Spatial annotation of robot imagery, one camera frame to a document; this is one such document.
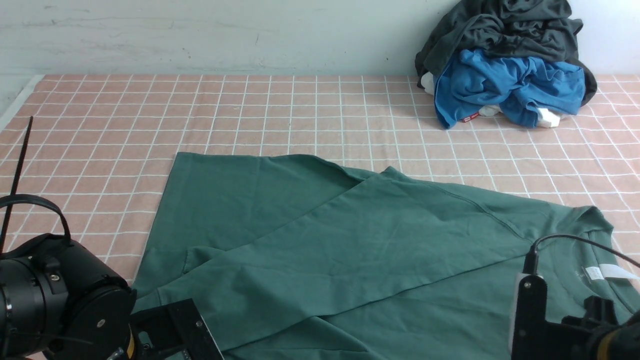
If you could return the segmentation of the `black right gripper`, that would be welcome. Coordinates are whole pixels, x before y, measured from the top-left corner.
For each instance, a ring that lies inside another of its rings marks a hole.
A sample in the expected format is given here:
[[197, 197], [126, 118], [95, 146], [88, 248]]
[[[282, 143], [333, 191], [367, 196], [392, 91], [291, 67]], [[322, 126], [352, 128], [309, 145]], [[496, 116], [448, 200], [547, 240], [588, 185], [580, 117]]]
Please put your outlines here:
[[611, 300], [590, 296], [583, 317], [546, 319], [547, 283], [538, 275], [518, 273], [510, 312], [512, 360], [606, 360], [613, 336], [622, 329]]

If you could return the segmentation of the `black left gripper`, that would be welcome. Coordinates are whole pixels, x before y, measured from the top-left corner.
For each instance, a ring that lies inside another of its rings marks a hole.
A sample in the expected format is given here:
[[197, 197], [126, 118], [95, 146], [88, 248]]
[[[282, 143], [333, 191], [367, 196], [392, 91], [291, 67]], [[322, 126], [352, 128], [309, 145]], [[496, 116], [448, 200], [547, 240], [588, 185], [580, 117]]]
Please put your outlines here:
[[135, 312], [125, 344], [110, 360], [222, 360], [192, 299]]

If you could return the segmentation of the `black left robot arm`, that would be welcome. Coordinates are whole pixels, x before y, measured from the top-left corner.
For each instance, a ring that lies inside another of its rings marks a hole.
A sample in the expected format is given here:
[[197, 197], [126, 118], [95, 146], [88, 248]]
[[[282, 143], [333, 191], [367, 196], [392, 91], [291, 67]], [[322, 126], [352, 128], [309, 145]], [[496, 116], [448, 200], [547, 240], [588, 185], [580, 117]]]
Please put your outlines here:
[[48, 209], [62, 234], [38, 235], [1, 254], [1, 358], [29, 360], [221, 360], [218, 348], [192, 299], [133, 312], [137, 291], [73, 240], [66, 217], [54, 202], [19, 194], [31, 126], [27, 126], [6, 210], [6, 240], [15, 205]]

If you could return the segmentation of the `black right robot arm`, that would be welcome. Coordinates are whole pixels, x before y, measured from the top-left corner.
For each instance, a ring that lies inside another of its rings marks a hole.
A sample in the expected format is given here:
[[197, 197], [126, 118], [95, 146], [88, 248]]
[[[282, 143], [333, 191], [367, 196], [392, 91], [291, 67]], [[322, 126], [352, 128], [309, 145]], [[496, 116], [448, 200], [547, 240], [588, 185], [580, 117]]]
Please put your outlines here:
[[611, 300], [590, 296], [582, 317], [546, 319], [547, 283], [541, 276], [516, 277], [510, 314], [512, 360], [638, 360], [640, 324], [636, 312], [619, 322]]

